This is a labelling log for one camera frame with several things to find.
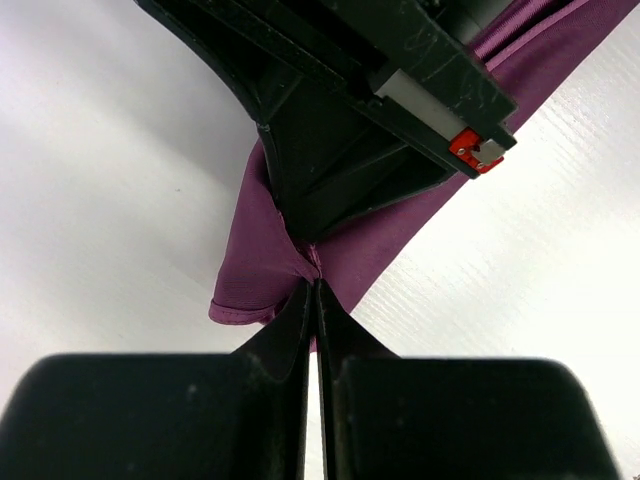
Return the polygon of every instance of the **white surface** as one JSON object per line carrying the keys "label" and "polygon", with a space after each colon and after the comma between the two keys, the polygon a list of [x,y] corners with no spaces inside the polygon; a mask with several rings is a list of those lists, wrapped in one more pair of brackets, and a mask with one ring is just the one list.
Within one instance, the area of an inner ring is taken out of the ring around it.
{"label": "white surface", "polygon": [[[564,362],[627,479],[640,474],[639,30],[636,10],[354,314],[400,354]],[[0,405],[50,353],[229,351],[256,331],[206,317],[255,137],[132,1],[0,3]]]}

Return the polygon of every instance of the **scratch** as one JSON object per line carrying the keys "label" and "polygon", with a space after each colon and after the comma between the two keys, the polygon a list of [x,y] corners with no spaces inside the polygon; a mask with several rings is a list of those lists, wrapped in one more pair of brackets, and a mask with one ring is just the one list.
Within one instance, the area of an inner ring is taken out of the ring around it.
{"label": "scratch", "polygon": [[404,49],[407,52],[410,52],[411,50],[415,50],[416,48],[421,46],[420,42],[421,42],[422,34],[424,33],[424,30],[425,30],[425,27],[423,25],[422,27],[420,27],[420,30],[418,30],[416,33],[414,33],[404,41]]}
{"label": "scratch", "polygon": [[460,98],[467,99],[471,97],[471,89],[469,88],[470,75],[471,75],[471,72],[467,71],[467,73],[464,74],[464,77],[462,77],[462,82],[460,82],[460,90],[459,90]]}
{"label": "scratch", "polygon": [[425,42],[424,45],[422,45],[425,47],[425,49],[420,53],[420,61],[416,65],[422,63],[422,61],[431,53],[433,47],[435,47],[435,45],[438,43],[437,35],[430,35],[427,38],[430,39],[430,41]]}
{"label": "scratch", "polygon": [[478,79],[478,100],[480,101],[480,107],[479,108],[483,108],[484,107],[484,81],[482,79],[482,77],[480,77]]}
{"label": "scratch", "polygon": [[438,68],[436,68],[433,72],[431,72],[429,74],[429,76],[427,77],[427,80],[431,80],[433,77],[435,77],[437,74],[439,74],[442,70],[444,70],[447,67],[447,65],[449,65],[456,58],[458,58],[458,55],[460,55],[460,54],[456,52],[455,55],[452,55],[451,57],[449,57],[449,60],[444,62],[442,65],[440,65]]}

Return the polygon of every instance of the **purple fabric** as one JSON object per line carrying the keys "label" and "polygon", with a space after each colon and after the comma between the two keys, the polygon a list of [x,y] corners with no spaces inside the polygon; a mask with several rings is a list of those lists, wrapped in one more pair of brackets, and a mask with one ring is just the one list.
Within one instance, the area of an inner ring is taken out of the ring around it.
{"label": "purple fabric", "polygon": [[[514,131],[640,0],[573,0],[558,9],[559,3],[515,0],[472,45],[518,102],[519,110],[509,120]],[[300,278],[313,281],[320,275],[351,311],[465,181],[458,174],[438,188],[354,221],[317,245],[294,245],[271,199],[258,143],[240,189],[210,317],[226,324],[267,321]]]}

